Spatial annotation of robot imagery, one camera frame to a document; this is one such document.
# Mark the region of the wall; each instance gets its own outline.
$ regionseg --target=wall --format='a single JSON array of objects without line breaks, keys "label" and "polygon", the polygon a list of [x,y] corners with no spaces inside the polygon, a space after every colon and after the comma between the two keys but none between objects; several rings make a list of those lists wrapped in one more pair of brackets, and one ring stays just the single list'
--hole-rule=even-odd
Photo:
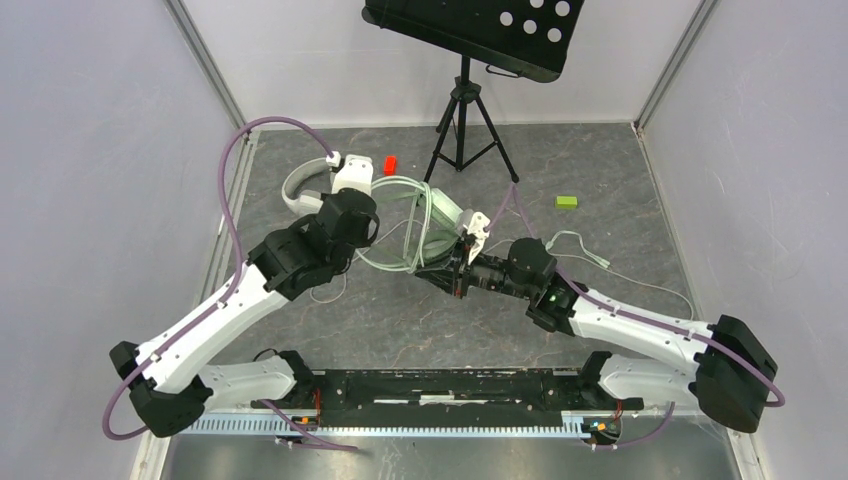
[{"label": "wall", "polygon": [[84,3],[0,7],[3,478],[127,478],[109,349],[190,308],[220,218],[232,127],[164,5]]},{"label": "wall", "polygon": [[[457,55],[365,23],[363,0],[184,2],[248,118],[435,123],[459,75]],[[494,77],[477,62],[472,80],[496,122],[630,121],[698,3],[587,0],[559,80]]]},{"label": "wall", "polygon": [[772,478],[834,478],[848,447],[844,2],[721,2],[647,126],[707,319],[746,320],[787,404],[757,442]]}]

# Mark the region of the music stand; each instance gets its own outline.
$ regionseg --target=music stand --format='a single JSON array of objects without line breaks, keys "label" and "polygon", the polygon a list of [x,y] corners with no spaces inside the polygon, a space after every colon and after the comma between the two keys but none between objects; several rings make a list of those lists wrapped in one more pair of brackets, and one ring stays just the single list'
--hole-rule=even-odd
[{"label": "music stand", "polygon": [[[436,161],[444,160],[457,172],[493,147],[512,177],[518,175],[480,98],[482,88],[470,80],[471,59],[513,73],[516,77],[548,83],[559,78],[565,66],[568,44],[574,33],[583,0],[365,0],[362,18],[380,28],[417,38],[458,53],[460,74],[448,106],[436,127],[439,139],[424,181]],[[468,104],[475,103],[492,143],[464,160]],[[444,155],[442,145],[456,110],[456,158]]]}]

